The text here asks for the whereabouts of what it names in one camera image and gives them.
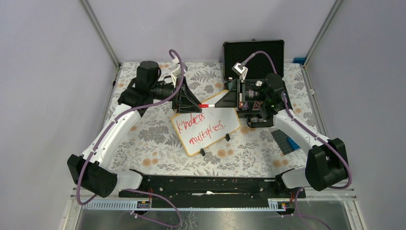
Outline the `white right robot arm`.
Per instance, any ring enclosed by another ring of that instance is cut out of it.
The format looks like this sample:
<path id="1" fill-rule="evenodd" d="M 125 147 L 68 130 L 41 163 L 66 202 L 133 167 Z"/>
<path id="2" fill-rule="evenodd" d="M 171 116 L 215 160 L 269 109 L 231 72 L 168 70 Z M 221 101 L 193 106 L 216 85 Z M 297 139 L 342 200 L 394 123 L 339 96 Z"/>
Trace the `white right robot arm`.
<path id="1" fill-rule="evenodd" d="M 346 189 L 352 184 L 346 147 L 304 124 L 289 105 L 285 82 L 275 73 L 260 80 L 233 80 L 228 93 L 215 108 L 241 109 L 245 103 L 260 102 L 257 114 L 290 137 L 307 154 L 306 166 L 285 171 L 275 183 L 275 193 L 287 197 L 297 187 Z"/>

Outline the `yellow framed whiteboard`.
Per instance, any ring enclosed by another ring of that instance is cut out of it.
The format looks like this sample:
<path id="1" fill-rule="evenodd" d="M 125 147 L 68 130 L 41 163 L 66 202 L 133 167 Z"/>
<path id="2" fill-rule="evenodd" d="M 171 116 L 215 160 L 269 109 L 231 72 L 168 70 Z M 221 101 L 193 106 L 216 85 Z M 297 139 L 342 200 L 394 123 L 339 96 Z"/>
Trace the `yellow framed whiteboard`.
<path id="1" fill-rule="evenodd" d="M 178 114 L 171 120 L 188 156 L 204 149 L 240 128 L 235 108 L 203 108 L 201 113 Z"/>

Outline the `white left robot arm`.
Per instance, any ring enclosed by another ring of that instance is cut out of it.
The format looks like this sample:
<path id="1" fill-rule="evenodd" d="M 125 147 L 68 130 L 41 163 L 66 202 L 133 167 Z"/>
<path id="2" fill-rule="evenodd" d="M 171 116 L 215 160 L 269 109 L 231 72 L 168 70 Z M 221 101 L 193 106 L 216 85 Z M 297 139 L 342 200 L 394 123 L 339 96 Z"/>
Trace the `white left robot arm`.
<path id="1" fill-rule="evenodd" d="M 103 198 L 114 190 L 130 189 L 137 197 L 147 194 L 149 185 L 140 172 L 111 172 L 107 168 L 125 135 L 148 108 L 171 102 L 178 114 L 202 111 L 200 102 L 187 86 L 187 66 L 178 58 L 174 58 L 173 63 L 175 66 L 168 76 L 172 82 L 167 83 L 160 80 L 162 71 L 157 62 L 142 61 L 96 139 L 82 154 L 69 157 L 67 165 L 77 186 L 77 197 L 82 188 Z"/>

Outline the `red marker cap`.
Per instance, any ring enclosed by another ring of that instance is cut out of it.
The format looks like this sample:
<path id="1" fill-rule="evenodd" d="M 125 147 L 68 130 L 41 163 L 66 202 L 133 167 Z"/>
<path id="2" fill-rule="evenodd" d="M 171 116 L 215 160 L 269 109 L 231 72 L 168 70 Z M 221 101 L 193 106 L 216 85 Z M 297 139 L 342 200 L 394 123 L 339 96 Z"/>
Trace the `red marker cap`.
<path id="1" fill-rule="evenodd" d="M 199 106 L 199 108 L 208 108 L 208 107 L 210 107 L 209 104 L 199 104 L 198 106 Z"/>

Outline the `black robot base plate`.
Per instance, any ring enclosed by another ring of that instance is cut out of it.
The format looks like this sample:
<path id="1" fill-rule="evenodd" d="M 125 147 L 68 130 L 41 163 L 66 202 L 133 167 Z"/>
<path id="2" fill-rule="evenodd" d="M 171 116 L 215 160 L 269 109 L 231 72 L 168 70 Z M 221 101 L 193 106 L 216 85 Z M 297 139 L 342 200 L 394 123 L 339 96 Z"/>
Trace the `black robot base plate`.
<path id="1" fill-rule="evenodd" d="M 120 191 L 120 198 L 146 198 L 153 208 L 167 208 L 164 200 L 149 195 L 161 195 L 177 208 L 266 208 L 269 199 L 290 201 L 298 188 L 289 189 L 277 178 L 198 177 L 147 175 L 140 193 Z"/>

